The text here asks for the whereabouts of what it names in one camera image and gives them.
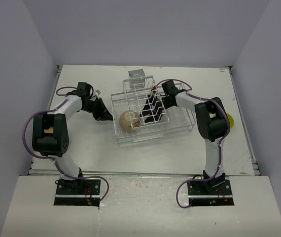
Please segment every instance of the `gray wall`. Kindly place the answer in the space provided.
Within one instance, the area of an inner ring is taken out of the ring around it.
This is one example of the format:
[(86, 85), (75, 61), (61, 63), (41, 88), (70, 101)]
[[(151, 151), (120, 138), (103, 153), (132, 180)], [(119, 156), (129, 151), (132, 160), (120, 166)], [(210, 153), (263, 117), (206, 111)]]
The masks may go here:
[(25, 0), (59, 64), (232, 65), (268, 0)]
[(0, 233), (17, 178), (31, 161), (22, 126), (47, 107), (55, 68), (23, 1), (0, 0)]
[(270, 176), (281, 212), (281, 1), (268, 4), (233, 79), (260, 170)]

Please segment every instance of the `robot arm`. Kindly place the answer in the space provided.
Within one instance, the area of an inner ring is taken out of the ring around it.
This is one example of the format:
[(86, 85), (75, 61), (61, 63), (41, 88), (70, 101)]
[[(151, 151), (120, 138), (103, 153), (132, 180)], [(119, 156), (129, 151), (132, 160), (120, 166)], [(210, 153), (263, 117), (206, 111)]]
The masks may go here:
[[(69, 146), (67, 121), (78, 111), (93, 114), (95, 120), (113, 120), (101, 98), (94, 95), (91, 85), (79, 82), (77, 89), (67, 93), (57, 110), (34, 117), (32, 147), (42, 156), (54, 158), (58, 167), (68, 176), (82, 176), (80, 168), (66, 155)], [(62, 175), (63, 180), (72, 180)]]
[(211, 101), (202, 102), (197, 97), (190, 96), (186, 90), (179, 90), (172, 80), (163, 83), (162, 88), (165, 93), (163, 103), (166, 109), (178, 106), (196, 114), (198, 130), (206, 146), (206, 165), (203, 176), (205, 179), (212, 177), (212, 180), (208, 182), (208, 187), (212, 188), (224, 182), (222, 139), (227, 133), (228, 125), (222, 112), (214, 104), (214, 102), (217, 103), (225, 112), (221, 100), (215, 97)]

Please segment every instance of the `white platform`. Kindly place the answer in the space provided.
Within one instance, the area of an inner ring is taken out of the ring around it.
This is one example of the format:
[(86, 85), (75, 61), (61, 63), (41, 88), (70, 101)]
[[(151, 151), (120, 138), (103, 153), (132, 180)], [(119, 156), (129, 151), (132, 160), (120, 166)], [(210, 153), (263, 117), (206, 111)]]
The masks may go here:
[[(254, 175), (236, 97), (228, 69), (123, 67), (123, 66), (63, 66), (57, 88), (90, 83), (101, 91), (106, 107), (111, 111), (110, 93), (122, 92), (122, 80), (128, 71), (144, 69), (156, 82), (181, 79), (193, 87), (193, 94), (221, 98), (235, 126), (224, 145), (224, 168), (227, 175)], [(54, 96), (52, 106), (62, 97)], [(201, 174), (205, 166), (205, 144), (197, 126), (184, 136), (165, 137), (118, 146), (113, 123), (95, 121), (87, 112), (76, 113), (68, 122), (72, 156), (83, 171)], [(36, 159), (31, 173), (53, 173), (55, 167), (47, 160)]]
[[(56, 179), (19, 177), (2, 237), (281, 237), (281, 216), (266, 176), (230, 177), (235, 206), (189, 209), (175, 200), (183, 177), (111, 178), (100, 210), (53, 206)], [(187, 203), (186, 188), (180, 200)]]

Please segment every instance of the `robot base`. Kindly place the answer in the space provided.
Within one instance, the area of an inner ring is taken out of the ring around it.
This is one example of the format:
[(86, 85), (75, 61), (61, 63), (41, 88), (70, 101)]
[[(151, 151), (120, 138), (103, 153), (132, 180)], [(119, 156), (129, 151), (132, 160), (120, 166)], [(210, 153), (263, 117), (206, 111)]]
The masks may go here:
[(55, 206), (97, 206), (100, 205), (100, 184), (98, 179), (56, 180)]
[(208, 182), (189, 182), (187, 186), (191, 206), (234, 205), (229, 179), (212, 187), (209, 186)]

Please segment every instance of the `wire rack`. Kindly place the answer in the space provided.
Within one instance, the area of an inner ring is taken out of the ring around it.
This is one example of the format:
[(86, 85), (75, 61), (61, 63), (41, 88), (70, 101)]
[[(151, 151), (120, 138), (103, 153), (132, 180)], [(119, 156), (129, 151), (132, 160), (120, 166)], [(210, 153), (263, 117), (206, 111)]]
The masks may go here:
[[(165, 109), (161, 86), (155, 86), (153, 76), (123, 80), (123, 92), (111, 94), (114, 130), (118, 144), (138, 142), (159, 138), (175, 132), (191, 132), (195, 115), (185, 108), (171, 107)], [(182, 83), (176, 83), (184, 89)], [(122, 113), (128, 111), (132, 132), (125, 132), (119, 125)]]

